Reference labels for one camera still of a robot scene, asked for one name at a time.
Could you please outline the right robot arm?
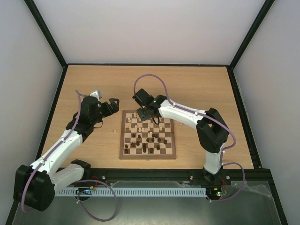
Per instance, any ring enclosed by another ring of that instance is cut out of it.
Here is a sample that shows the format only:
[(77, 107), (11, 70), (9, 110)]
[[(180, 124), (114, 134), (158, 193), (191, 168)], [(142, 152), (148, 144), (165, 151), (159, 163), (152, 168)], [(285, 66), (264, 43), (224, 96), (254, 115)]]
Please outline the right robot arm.
[(213, 184), (221, 178), (219, 170), (222, 167), (222, 151), (229, 131), (217, 110), (213, 108), (208, 111), (193, 109), (173, 102), (164, 95), (153, 97), (144, 89), (138, 90), (133, 95), (133, 100), (140, 106), (137, 113), (143, 121), (150, 118), (168, 118), (195, 129), (199, 143), (206, 151), (205, 180)]

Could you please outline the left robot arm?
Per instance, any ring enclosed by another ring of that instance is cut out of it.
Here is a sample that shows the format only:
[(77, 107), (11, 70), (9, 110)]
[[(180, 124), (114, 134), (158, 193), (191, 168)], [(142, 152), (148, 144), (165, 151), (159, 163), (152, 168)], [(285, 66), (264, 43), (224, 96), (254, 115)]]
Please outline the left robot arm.
[(80, 160), (73, 161), (61, 171), (58, 169), (94, 131), (96, 124), (119, 111), (120, 101), (117, 98), (103, 103), (99, 99), (97, 95), (79, 99), (78, 111), (58, 141), (29, 166), (21, 165), (16, 170), (13, 199), (21, 204), (23, 210), (28, 206), (44, 211), (57, 192), (81, 180), (88, 172), (90, 164)]

